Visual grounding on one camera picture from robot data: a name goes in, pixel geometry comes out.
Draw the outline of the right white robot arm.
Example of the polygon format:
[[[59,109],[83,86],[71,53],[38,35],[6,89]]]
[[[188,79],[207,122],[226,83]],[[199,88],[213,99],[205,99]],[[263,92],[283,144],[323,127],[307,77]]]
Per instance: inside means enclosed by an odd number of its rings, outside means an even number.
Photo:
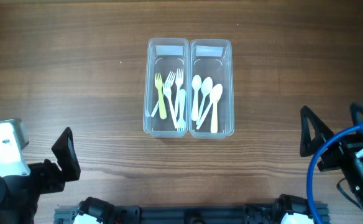
[[[336,134],[309,107],[303,106],[300,110],[300,156],[311,157],[306,195],[314,223],[325,222],[314,200],[315,169],[321,172],[341,170],[355,198],[348,196],[337,184],[339,192],[363,211],[363,106],[352,103],[349,109],[353,126]]]

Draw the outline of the white plastic fork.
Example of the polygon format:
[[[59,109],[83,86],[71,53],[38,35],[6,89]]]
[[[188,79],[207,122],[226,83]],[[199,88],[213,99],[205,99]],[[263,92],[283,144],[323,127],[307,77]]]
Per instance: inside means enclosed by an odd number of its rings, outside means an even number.
[[[173,82],[175,81],[175,73],[174,72],[169,72],[166,80],[164,81],[165,82],[170,82],[171,86],[173,85]],[[154,117],[156,115],[156,113],[159,111],[159,102],[157,100],[152,112],[151,112],[151,117]]]
[[[163,84],[163,94],[167,97],[168,104],[169,104],[169,107],[170,107],[170,113],[171,113],[171,116],[172,116],[173,125],[174,125],[175,129],[177,129],[178,126],[177,126],[174,106],[173,106],[173,103],[172,103],[172,90],[171,90],[170,82],[165,82]]]
[[[175,98],[175,115],[176,116],[178,115],[179,93],[180,93],[180,88],[183,85],[183,82],[184,82],[184,69],[178,68],[177,73],[176,73],[176,78],[175,78],[175,84],[177,87],[176,98]]]

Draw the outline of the light blue plastic fork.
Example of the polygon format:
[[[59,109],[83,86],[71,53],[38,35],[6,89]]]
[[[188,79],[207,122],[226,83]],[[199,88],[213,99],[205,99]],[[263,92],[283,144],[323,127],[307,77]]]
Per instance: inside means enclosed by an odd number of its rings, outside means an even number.
[[[180,90],[179,95],[179,119],[177,121],[177,131],[182,132],[185,128],[184,110],[185,110],[186,91]]]

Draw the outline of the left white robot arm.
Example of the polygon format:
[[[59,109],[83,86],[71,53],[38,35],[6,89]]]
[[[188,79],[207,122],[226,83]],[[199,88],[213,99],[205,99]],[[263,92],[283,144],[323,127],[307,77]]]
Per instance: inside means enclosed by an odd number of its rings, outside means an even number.
[[[0,176],[0,223],[33,223],[41,195],[62,192],[66,182],[80,178],[71,128],[64,129],[52,152],[56,163],[45,159],[28,164],[29,175]]]

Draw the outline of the white plastic spoon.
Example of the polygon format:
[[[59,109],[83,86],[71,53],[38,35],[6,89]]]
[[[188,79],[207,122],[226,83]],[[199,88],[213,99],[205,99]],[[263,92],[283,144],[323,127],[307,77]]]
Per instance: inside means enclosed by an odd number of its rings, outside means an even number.
[[[201,92],[202,92],[202,99],[201,99],[201,104],[200,104],[200,108],[199,108],[199,113],[198,113],[198,120],[201,119],[201,116],[203,114],[203,108],[204,108],[204,102],[206,97],[210,94],[211,90],[213,88],[213,80],[211,77],[207,77],[204,79],[202,85],[201,85]]]
[[[191,119],[193,121],[198,120],[198,92],[201,88],[202,80],[199,75],[195,75],[192,79],[192,88],[194,91],[193,95],[193,104],[192,104],[192,112],[191,112]]]
[[[198,121],[198,124],[197,124],[197,129],[200,129],[200,127],[202,126],[204,120],[206,119],[207,117],[207,114],[209,112],[209,109],[211,107],[213,107],[213,102],[214,101],[219,101],[220,98],[221,98],[221,95],[223,93],[223,86],[222,84],[217,84],[215,85],[210,94],[209,94],[209,105],[207,106],[207,108],[205,109],[205,111],[203,112],[202,116],[201,116],[201,119]]]

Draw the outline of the yellow plastic spoon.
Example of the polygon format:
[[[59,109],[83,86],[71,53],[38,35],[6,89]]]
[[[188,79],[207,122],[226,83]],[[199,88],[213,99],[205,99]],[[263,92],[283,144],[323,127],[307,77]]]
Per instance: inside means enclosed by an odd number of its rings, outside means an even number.
[[[211,133],[218,132],[218,101],[213,102],[213,112],[211,117]]]

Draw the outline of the yellow plastic fork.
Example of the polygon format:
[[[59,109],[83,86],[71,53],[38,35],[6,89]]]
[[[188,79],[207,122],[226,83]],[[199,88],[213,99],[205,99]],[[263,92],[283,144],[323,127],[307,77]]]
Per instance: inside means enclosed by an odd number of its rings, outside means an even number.
[[[166,119],[167,118],[167,112],[165,109],[165,103],[163,100],[163,92],[162,92],[162,87],[163,87],[163,81],[162,81],[162,76],[160,73],[155,73],[155,87],[158,91],[158,102],[159,102],[159,115],[161,119]]]

